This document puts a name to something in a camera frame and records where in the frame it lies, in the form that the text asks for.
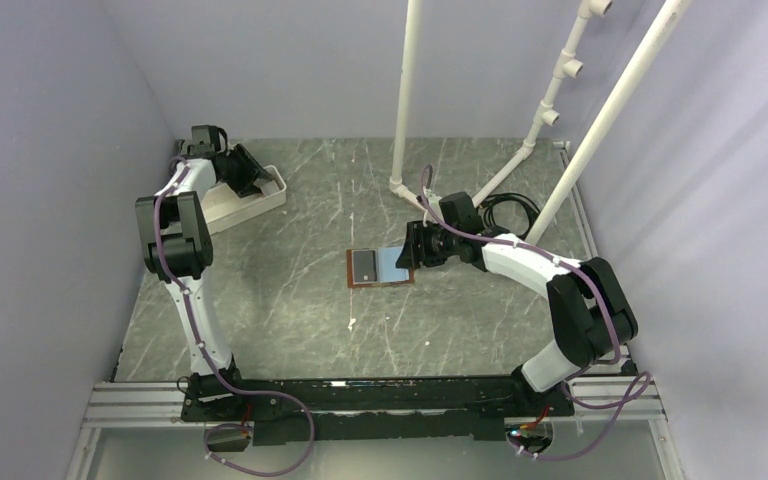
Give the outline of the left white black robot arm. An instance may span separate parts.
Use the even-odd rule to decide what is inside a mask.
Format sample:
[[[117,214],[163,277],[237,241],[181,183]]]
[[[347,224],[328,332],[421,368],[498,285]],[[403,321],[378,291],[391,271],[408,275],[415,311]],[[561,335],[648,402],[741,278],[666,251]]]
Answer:
[[[223,151],[201,148],[195,157],[175,157],[173,165],[160,190],[135,202],[143,260],[165,285],[180,317],[191,370],[186,395],[208,397],[218,417],[232,420],[245,411],[248,394],[234,383],[239,369],[208,289],[213,246],[202,200],[217,184],[252,194],[258,181],[272,177],[241,144]]]

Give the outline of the black credit card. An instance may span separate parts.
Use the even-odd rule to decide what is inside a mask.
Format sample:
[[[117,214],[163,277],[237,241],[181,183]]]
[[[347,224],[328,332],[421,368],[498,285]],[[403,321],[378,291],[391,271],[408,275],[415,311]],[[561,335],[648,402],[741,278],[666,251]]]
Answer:
[[[375,250],[351,251],[351,277],[354,285],[378,281],[378,260]]]

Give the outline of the brown leather card holder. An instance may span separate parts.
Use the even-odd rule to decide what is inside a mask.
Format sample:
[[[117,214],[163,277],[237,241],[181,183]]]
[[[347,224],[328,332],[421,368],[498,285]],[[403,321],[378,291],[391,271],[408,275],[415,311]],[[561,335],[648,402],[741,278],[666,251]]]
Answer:
[[[349,289],[406,285],[414,282],[411,269],[398,268],[401,247],[349,249],[346,251]]]

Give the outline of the white rectangular plastic tray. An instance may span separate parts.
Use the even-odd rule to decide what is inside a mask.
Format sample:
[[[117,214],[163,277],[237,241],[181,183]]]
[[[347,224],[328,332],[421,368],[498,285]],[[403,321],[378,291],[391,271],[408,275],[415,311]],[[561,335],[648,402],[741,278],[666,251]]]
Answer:
[[[239,197],[227,184],[211,188],[201,201],[204,217],[211,235],[226,231],[256,216],[282,207],[287,201],[287,184],[274,165],[265,170],[274,181],[267,183],[267,193],[258,188],[253,195]]]

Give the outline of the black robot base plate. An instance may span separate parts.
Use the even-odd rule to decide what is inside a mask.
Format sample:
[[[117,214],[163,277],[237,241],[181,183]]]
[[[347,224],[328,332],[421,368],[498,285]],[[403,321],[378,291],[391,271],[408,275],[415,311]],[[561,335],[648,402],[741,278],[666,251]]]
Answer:
[[[538,417],[570,417],[559,388],[537,399],[511,375],[243,380],[242,394],[192,400],[181,419],[252,427],[257,446],[288,442],[470,437],[502,441],[507,428]]]

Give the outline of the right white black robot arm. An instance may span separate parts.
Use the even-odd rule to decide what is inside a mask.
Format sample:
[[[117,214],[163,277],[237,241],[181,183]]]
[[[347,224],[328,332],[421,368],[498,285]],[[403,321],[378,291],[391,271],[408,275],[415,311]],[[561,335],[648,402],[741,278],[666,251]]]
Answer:
[[[438,224],[408,223],[399,268],[431,268],[457,257],[513,280],[549,303],[553,337],[512,376],[511,401],[534,415],[550,391],[637,336],[639,326],[615,272],[601,257],[586,261],[551,254],[505,229],[455,233]]]

